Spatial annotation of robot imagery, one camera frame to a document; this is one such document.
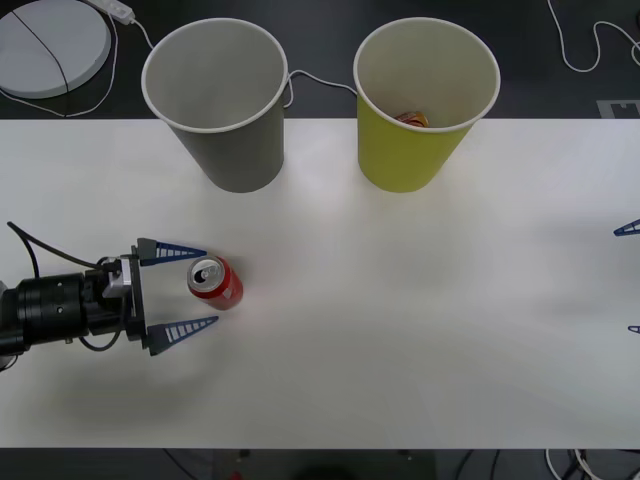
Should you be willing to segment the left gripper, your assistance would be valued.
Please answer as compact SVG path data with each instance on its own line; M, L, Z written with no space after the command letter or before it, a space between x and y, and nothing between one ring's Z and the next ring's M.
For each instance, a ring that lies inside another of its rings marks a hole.
M103 346L96 346L83 337L88 349L110 349L125 332L129 341L140 340L151 356L157 356L187 338L215 324L217 315L179 322L157 324L147 328L141 287L141 266L154 266L205 257L204 250L182 245L138 238L137 247L120 257L103 257L99 269L84 273L83 312L87 333L93 336L113 333Z

